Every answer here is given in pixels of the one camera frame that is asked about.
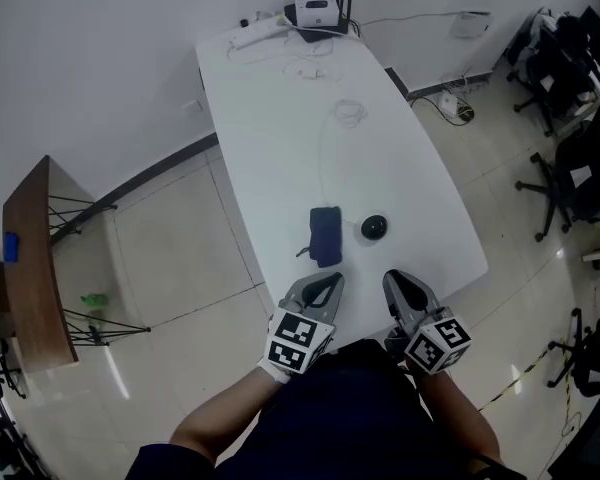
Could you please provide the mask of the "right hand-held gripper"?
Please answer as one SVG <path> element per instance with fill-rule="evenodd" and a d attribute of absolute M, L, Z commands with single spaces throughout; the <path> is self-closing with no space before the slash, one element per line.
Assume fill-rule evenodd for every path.
<path fill-rule="evenodd" d="M 469 330 L 449 307 L 440 307 L 428 285 L 398 269 L 386 272 L 382 287 L 390 315 L 403 318 L 405 302 L 412 311 L 428 312 L 418 320 L 399 323 L 384 340 L 397 361 L 410 358 L 426 374 L 454 365 L 472 343 Z"/>

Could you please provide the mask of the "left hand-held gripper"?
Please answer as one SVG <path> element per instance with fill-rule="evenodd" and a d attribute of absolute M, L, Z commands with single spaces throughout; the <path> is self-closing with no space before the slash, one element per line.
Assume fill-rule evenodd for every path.
<path fill-rule="evenodd" d="M 269 321 L 263 359 L 287 374 L 302 374 L 326 350 L 345 280 L 321 272 L 297 280 Z"/>

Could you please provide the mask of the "person's left hand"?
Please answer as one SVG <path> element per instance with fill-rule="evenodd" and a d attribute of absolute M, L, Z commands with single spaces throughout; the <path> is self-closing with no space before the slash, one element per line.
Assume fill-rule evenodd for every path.
<path fill-rule="evenodd" d="M 269 359 L 272 323 L 273 318 L 270 317 L 267 322 L 267 336 L 265 340 L 264 352 L 262 357 L 257 362 L 257 366 L 270 375 L 277 383 L 286 384 L 292 378 L 293 373 Z"/>

